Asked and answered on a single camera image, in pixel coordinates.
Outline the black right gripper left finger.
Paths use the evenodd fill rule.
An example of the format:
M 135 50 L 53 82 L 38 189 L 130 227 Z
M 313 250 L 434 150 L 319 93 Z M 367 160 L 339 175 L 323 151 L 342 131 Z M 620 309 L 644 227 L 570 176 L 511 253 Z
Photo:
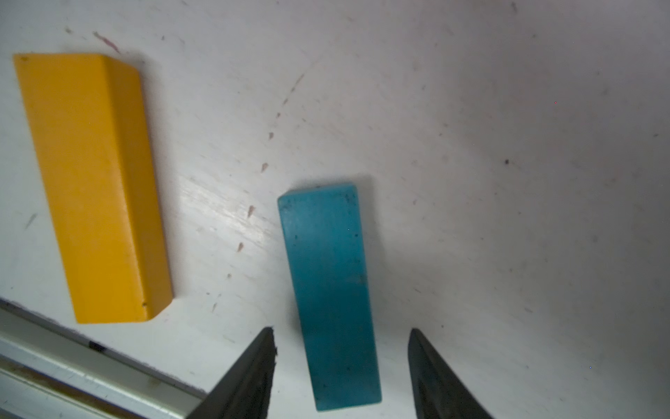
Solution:
M 188 417 L 267 418 L 276 358 L 274 332 L 267 326 Z

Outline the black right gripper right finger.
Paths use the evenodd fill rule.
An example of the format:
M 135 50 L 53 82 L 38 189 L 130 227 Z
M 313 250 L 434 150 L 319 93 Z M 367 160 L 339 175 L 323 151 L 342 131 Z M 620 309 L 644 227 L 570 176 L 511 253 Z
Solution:
M 418 328 L 408 341 L 408 364 L 419 419 L 492 419 Z

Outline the blue rectangular block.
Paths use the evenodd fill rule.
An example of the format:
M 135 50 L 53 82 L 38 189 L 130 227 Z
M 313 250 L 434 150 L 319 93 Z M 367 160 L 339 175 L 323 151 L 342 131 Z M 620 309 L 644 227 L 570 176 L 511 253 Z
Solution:
M 379 403 L 356 186 L 293 190 L 277 206 L 317 411 Z

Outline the yellow rectangular block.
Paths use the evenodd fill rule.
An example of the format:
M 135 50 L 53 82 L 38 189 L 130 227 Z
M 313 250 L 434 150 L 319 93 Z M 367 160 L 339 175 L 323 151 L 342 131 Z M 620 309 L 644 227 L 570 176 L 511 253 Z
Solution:
M 13 61 L 76 321 L 153 319 L 173 290 L 139 71 L 93 53 Z

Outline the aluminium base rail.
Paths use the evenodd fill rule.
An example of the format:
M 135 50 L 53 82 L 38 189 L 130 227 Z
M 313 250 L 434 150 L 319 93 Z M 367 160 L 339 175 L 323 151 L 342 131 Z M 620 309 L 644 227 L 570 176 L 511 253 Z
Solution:
M 1 303 L 3 418 L 185 418 L 205 392 Z

